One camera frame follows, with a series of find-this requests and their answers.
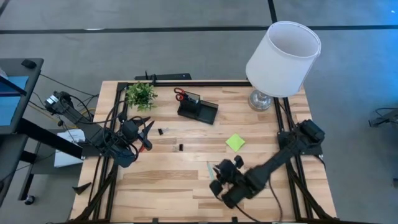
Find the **lamp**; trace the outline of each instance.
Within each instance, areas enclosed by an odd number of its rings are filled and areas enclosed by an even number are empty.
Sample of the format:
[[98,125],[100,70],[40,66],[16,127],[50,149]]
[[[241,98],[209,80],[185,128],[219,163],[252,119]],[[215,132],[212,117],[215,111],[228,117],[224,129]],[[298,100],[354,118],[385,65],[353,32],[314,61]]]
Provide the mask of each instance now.
[[308,27],[287,21],[271,25],[246,65],[255,88],[250,107],[264,111],[271,105],[270,96],[296,94],[320,52],[320,39]]

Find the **yellow sticky note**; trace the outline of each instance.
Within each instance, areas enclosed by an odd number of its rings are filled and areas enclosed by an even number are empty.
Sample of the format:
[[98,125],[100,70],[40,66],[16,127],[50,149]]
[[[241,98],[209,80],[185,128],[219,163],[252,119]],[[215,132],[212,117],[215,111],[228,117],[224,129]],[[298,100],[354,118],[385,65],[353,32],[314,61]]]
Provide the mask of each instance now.
[[244,144],[244,140],[238,135],[233,134],[226,143],[231,147],[232,150],[237,152]]

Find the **lamp base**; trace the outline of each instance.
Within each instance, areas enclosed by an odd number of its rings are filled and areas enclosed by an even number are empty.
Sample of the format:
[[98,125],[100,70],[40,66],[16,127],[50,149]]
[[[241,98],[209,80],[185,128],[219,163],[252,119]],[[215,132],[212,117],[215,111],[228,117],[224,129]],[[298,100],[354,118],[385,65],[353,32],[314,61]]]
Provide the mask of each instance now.
[[265,111],[271,106],[271,97],[258,90],[254,90],[249,96],[249,106],[255,111]]

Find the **green plant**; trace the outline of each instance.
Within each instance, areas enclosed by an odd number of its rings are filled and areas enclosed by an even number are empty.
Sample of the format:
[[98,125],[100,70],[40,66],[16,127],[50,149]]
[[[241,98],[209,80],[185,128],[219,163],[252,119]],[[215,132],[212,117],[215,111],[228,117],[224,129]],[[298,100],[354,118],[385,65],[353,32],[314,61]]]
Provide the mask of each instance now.
[[148,83],[144,84],[138,82],[132,86],[129,86],[126,94],[127,105],[129,105],[131,108],[133,105],[138,105],[138,111],[146,111],[156,107],[152,100],[157,98],[157,95],[154,91],[154,87]]

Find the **wooden tabletop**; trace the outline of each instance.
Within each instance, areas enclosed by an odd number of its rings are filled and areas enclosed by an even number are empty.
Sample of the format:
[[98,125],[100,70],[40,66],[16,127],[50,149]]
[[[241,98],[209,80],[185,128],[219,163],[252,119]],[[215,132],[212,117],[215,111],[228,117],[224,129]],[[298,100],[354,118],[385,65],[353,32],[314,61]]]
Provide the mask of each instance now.
[[[112,108],[117,84],[117,81],[103,82],[95,121],[104,120]],[[218,104],[214,125],[177,115],[179,102],[175,100],[173,87],[155,87],[159,97],[154,101],[157,108],[152,111],[143,113],[137,112],[136,108],[129,108],[129,117],[151,116],[150,121],[155,121],[148,135],[153,148],[139,154],[138,160],[130,167],[119,168],[112,222],[151,222],[152,218],[159,218],[160,222],[228,222],[231,217],[238,217],[241,222],[250,222],[237,209],[229,209],[214,198],[209,189],[211,178],[207,162],[215,165],[223,159],[233,159],[240,155],[245,163],[242,170],[245,171],[264,163],[275,154],[279,149],[274,104],[265,112],[253,111],[248,105],[252,87],[247,86],[182,88],[201,95],[203,100]],[[304,90],[289,97],[289,101],[295,122],[311,118]],[[169,130],[160,136],[158,128]],[[225,143],[234,133],[246,142],[238,152],[234,152]],[[179,144],[184,145],[182,152],[178,150]],[[79,185],[92,181],[96,161],[95,157],[84,161]],[[313,156],[302,156],[302,162],[309,191],[323,209],[335,217],[323,165]],[[283,221],[294,220],[285,166],[273,172],[271,180],[282,205]],[[299,190],[297,192],[301,214],[305,217],[302,196]],[[79,215],[87,206],[89,194],[90,189],[87,189],[81,195],[76,195],[71,218]],[[107,198],[106,192],[100,218],[104,217]],[[254,199],[244,199],[240,206],[260,221],[279,219],[279,208],[269,188]]]

